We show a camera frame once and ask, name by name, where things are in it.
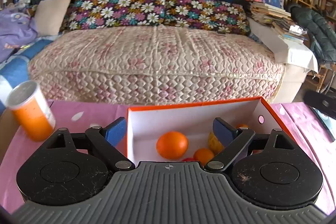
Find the yellow fruit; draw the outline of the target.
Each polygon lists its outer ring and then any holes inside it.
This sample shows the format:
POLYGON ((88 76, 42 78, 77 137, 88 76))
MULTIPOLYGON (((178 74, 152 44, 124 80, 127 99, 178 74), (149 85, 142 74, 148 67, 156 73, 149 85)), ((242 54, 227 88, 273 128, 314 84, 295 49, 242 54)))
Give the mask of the yellow fruit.
POLYGON ((218 141, 217 137, 213 132, 209 133, 208 147, 214 153, 214 155, 217 155, 224 150, 224 145, 222 145, 222 143, 218 141))

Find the small orange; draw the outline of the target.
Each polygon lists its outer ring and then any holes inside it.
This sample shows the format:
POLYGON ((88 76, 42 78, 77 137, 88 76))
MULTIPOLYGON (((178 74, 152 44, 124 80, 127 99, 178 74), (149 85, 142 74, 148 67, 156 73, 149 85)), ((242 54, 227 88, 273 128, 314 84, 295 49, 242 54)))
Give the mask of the small orange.
POLYGON ((202 166, 205 166, 210 160, 215 157, 213 151, 208 148, 200 148, 195 151, 193 158, 199 161, 202 166))

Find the large orange fruit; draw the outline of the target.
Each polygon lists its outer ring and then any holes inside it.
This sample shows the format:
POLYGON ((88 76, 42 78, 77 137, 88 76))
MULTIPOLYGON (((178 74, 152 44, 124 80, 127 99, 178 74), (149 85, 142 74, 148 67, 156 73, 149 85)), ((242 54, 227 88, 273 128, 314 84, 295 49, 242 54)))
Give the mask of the large orange fruit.
POLYGON ((168 160, 178 160, 187 151, 189 140, 178 131, 167 132, 159 137, 156 143, 157 153, 168 160))

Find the dark mandarin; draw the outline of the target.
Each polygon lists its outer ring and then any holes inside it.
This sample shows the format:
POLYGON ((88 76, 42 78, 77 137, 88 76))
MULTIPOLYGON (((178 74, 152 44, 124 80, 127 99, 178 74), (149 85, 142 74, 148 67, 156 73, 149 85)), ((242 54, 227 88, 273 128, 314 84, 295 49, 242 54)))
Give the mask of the dark mandarin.
POLYGON ((249 126, 247 124, 237 124, 235 128, 249 128, 249 126))

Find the red tomato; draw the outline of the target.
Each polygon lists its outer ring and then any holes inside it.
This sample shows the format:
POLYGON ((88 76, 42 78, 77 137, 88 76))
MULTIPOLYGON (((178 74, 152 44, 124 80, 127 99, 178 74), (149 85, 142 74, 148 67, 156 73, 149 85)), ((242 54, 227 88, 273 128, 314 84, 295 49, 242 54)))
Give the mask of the red tomato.
POLYGON ((194 157, 187 157, 187 158, 182 160, 182 162, 191 162, 191 161, 198 161, 198 160, 195 159, 194 157))

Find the pink floral tablecloth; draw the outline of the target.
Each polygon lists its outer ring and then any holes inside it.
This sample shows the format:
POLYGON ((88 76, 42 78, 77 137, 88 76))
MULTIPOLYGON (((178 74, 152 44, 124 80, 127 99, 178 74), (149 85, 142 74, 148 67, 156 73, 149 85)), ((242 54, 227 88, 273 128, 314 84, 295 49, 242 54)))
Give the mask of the pink floral tablecloth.
MULTIPOLYGON (((50 101, 51 111, 59 127, 82 132, 93 125, 106 126, 126 116, 127 106, 99 103, 50 101)), ((272 109, 284 122, 295 141, 320 167, 325 182, 316 202, 326 214, 335 209, 335 143, 303 102, 274 103, 272 109)), ((10 111, 1 115, 1 205, 9 212, 24 203, 17 188, 19 167, 40 146, 30 140, 10 111)))

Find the orange cardboard box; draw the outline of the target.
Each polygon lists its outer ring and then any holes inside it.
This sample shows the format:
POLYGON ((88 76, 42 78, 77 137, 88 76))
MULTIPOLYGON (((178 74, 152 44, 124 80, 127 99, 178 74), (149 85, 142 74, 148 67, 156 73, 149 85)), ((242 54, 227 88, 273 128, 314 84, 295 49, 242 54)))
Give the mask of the orange cardboard box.
POLYGON ((288 127, 262 97, 226 101, 183 103, 162 106, 133 106, 127 110, 124 155, 134 164, 140 161, 165 161, 156 150, 159 137, 170 131, 186 135, 189 147, 184 157, 207 146, 215 118, 232 126, 246 124, 258 134, 280 128, 288 135, 288 127))

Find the white covered side table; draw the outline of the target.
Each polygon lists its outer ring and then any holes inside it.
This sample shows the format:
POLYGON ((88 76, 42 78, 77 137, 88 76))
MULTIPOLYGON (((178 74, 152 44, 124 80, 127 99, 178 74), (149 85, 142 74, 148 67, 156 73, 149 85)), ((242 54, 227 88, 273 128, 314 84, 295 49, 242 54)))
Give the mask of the white covered side table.
POLYGON ((285 65, 285 73, 273 103, 293 102, 310 71, 318 72, 314 53, 305 45, 283 39, 272 28, 249 19, 251 31, 274 54, 277 63, 285 65))

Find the dark green jacket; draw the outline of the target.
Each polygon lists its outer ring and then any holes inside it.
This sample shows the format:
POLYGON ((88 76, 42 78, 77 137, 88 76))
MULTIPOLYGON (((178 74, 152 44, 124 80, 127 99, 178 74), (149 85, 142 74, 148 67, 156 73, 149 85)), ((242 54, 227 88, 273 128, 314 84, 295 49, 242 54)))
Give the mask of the dark green jacket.
POLYGON ((300 27, 307 30, 310 49, 320 63, 335 63, 335 31, 316 11, 290 3, 285 8, 300 27))

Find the quilted beige bedspread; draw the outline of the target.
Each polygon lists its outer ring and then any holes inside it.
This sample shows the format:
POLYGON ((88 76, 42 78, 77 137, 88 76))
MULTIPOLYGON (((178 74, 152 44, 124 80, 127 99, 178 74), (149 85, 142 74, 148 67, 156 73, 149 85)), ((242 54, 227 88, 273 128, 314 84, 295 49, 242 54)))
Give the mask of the quilted beige bedspread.
POLYGON ((272 100, 285 67, 248 36, 159 25, 67 32, 28 71, 48 99, 168 105, 272 100))

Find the blue sheet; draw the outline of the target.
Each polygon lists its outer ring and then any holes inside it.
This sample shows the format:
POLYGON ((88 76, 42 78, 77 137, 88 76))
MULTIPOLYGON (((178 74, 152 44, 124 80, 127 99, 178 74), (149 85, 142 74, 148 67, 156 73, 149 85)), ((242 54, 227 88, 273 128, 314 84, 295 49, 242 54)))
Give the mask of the blue sheet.
POLYGON ((29 62, 54 40, 49 37, 37 39, 1 63, 1 114, 6 109, 5 103, 13 88, 29 80, 29 62))

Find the stack of books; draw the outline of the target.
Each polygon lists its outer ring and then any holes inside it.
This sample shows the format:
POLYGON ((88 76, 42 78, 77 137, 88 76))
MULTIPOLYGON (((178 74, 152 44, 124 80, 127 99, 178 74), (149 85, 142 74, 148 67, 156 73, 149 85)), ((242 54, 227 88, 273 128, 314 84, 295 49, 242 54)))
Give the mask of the stack of books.
POLYGON ((246 0, 250 17, 272 28, 281 38, 302 44, 307 32, 297 25, 291 14, 284 10, 284 0, 246 0))

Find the left floral daisy cushion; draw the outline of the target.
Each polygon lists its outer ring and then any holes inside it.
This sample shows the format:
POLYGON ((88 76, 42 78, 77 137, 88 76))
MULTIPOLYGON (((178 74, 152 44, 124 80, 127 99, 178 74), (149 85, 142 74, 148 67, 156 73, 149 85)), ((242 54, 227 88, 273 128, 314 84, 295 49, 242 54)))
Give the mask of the left floral daisy cushion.
POLYGON ((164 17, 165 0, 75 0, 68 7, 61 29, 157 26, 164 17))

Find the floral daisy cushion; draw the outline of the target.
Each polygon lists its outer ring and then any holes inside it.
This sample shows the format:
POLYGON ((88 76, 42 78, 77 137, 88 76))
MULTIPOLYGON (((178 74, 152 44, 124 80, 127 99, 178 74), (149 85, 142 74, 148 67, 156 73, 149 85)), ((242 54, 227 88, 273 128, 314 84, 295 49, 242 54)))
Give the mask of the floral daisy cushion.
POLYGON ((165 0, 163 24, 224 34, 250 33, 242 5, 215 0, 165 0))
POLYGON ((61 29, 157 26, 164 17, 165 0, 75 0, 68 7, 61 29))

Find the right floral daisy cushion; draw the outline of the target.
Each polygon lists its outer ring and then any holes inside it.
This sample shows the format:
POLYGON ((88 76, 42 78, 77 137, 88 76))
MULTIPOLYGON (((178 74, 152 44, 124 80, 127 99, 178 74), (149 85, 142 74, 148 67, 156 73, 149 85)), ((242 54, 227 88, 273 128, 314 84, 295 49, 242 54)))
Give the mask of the right floral daisy cushion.
POLYGON ((163 24, 224 34, 250 33, 242 5, 215 0, 165 0, 163 24))

